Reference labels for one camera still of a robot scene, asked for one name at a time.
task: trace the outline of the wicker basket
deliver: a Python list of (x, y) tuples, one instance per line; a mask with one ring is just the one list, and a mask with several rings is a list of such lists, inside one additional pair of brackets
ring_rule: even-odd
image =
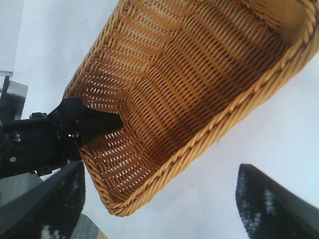
[(318, 0), (121, 0), (65, 97), (124, 128), (80, 152), (111, 214), (149, 202), (319, 50)]

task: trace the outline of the woven basket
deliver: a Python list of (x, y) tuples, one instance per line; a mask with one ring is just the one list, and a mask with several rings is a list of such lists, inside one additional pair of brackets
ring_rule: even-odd
[(121, 0), (64, 95), (124, 122), (80, 150), (108, 211), (149, 202), (318, 50), (318, 0)]

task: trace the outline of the basket rim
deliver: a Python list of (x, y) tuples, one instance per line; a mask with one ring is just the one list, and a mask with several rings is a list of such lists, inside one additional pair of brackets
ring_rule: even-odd
[[(140, 206), (149, 202), (153, 196), (162, 189), (172, 178), (183, 171), (190, 162), (201, 155), (211, 144), (220, 139), (232, 126), (240, 122), (257, 106), (264, 103), (273, 96), (291, 77), (300, 72), (306, 64), (319, 51), (319, 1), (297, 0), (307, 9), (307, 29), (303, 36), (292, 45), (270, 70), (266, 71), (248, 90), (242, 92), (223, 111), (214, 118), (192, 139), (171, 156), (143, 185), (141, 185), (124, 202), (114, 202), (108, 197), (106, 190), (100, 189), (96, 172), (92, 170), (93, 163), (90, 163), (92, 155), (90, 150), (84, 147), (80, 150), (87, 169), (90, 172), (92, 181), (99, 192), (100, 198), (110, 214), (117, 216), (128, 216), (135, 212)], [(100, 42), (110, 36), (110, 33), (120, 21), (122, 12), (131, 7), (131, 0), (120, 0), (110, 16), (108, 22), (99, 34), (97, 40), (86, 55), (75, 72), (70, 84), (67, 86), (64, 97), (68, 97), (70, 90), (78, 82), (77, 77), (90, 64), (90, 59), (100, 49)]]

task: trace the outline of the wicker weave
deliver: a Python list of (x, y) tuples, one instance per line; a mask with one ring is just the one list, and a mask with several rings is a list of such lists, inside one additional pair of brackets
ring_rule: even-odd
[(123, 119), (80, 150), (103, 204), (149, 202), (318, 50), (318, 0), (121, 0), (65, 91)]

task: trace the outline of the white background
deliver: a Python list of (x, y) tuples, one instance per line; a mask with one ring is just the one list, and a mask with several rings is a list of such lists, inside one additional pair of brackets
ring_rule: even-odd
[(0, 0), (0, 71), (13, 71), (24, 0)]
[[(25, 0), (13, 77), (29, 86), (24, 118), (58, 106), (116, 3)], [(109, 215), (86, 173), (83, 213), (110, 239), (247, 239), (235, 204), (240, 163), (319, 206), (319, 55), (131, 216)]]

